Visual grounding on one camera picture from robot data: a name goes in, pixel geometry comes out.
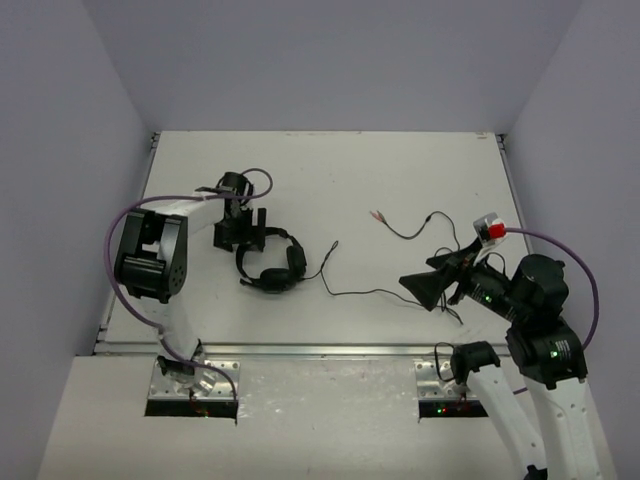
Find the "black headset with microphone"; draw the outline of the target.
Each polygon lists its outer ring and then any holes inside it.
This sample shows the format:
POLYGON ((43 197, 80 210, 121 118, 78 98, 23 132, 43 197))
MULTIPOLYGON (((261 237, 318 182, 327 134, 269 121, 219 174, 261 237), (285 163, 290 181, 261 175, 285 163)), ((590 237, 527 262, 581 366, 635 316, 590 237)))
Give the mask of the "black headset with microphone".
POLYGON ((235 263, 240 275, 240 284, 269 294, 280 294, 289 291, 305 279, 307 271, 305 250, 299 241, 283 228, 267 227, 265 236, 278 236, 290 242, 286 249, 287 266, 267 268, 258 277, 251 277, 244 269, 244 257, 249 251, 249 246, 240 245, 235 253, 235 263))

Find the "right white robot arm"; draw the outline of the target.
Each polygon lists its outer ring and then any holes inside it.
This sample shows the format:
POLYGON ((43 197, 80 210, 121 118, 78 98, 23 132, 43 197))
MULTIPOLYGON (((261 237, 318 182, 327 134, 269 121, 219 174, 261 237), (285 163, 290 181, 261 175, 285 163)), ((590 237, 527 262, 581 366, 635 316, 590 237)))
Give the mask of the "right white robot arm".
POLYGON ((453 382, 471 392, 488 414, 523 479, 600 479, 603 474, 586 406, 584 348, 562 317, 569 289, 564 264, 544 255, 523 257, 512 276, 488 263, 495 241, 477 239, 427 259, 430 271, 400 284, 427 310, 450 287, 451 299, 469 298, 510 324, 506 344, 534 404, 531 424, 486 341, 454 347, 453 382))

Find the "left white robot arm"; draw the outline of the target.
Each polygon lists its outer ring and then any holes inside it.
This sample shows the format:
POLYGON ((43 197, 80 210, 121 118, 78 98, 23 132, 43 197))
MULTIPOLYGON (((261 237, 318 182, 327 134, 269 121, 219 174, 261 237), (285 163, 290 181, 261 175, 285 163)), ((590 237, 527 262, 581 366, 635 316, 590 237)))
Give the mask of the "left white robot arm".
POLYGON ((232 377, 204 361, 201 340, 185 311, 181 291, 189 240, 212 227, 223 230, 223 245, 244 244, 253 231, 246 212, 273 186, 271 174, 262 168, 227 172, 215 186, 199 187, 189 195, 142 198, 111 221, 103 244, 108 281, 121 305, 155 331, 164 376, 193 387, 210 372, 225 379, 231 396, 237 397, 232 377))

